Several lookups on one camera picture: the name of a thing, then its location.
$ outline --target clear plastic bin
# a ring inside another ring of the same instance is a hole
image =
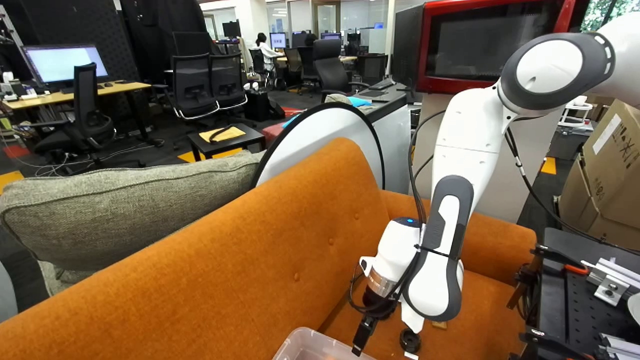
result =
[[[282,343],[273,360],[375,360],[351,353],[351,347],[308,327],[298,327]]]

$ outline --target gray pillow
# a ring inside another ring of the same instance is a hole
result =
[[[0,221],[39,260],[100,270],[247,192],[261,157],[23,179],[4,188]]]

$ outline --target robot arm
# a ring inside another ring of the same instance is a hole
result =
[[[493,174],[509,124],[544,116],[591,89],[638,106],[639,22],[640,13],[631,13],[598,33],[531,40],[509,58],[496,84],[451,99],[435,145],[429,219],[423,226],[407,219],[389,223],[378,254],[361,259],[369,295],[388,301],[395,289],[402,319],[414,333],[422,330],[424,319],[457,316],[465,229]],[[368,301],[375,303],[371,296]],[[363,346],[355,344],[354,353]]]

